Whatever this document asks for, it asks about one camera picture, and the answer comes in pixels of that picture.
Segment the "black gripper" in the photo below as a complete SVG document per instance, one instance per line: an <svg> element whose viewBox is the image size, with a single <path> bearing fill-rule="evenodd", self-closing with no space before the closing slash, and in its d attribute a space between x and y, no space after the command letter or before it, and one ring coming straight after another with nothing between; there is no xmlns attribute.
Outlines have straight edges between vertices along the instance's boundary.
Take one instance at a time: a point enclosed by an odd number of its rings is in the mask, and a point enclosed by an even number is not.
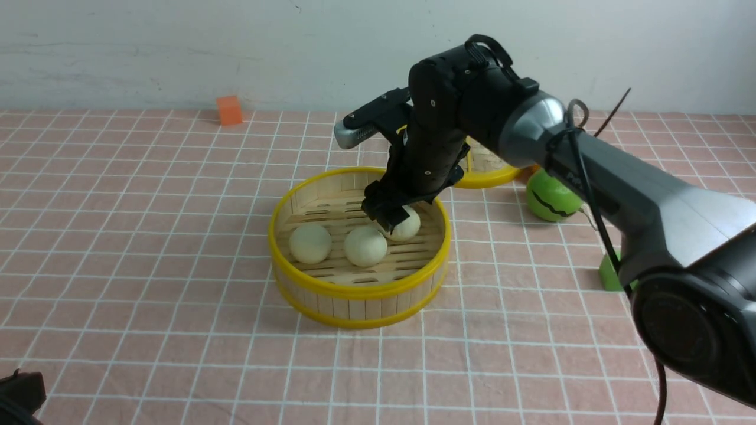
<svg viewBox="0 0 756 425"><path fill-rule="evenodd" d="M459 45L411 67L406 143L381 181L364 188L361 209L370 220L392 234L408 219L404 205L432 201L453 185L467 137L504 155L520 118L512 66L501 45Z"/></svg>

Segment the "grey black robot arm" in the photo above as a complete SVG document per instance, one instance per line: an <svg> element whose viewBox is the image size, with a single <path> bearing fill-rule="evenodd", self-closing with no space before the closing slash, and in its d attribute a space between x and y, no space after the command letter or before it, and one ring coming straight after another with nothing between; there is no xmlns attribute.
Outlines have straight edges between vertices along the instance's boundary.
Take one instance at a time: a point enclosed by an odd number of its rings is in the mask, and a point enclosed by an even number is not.
<svg viewBox="0 0 756 425"><path fill-rule="evenodd" d="M362 210L393 229L404 205L461 180L467 137L510 166L538 165L591 207L601 234L605 221L621 232L615 269L656 360L753 407L754 202L691 185L584 132L572 116L577 100L565 107L512 65L497 41L473 35L414 64L407 88L335 124L343 149L376 133L390 142Z"/></svg>

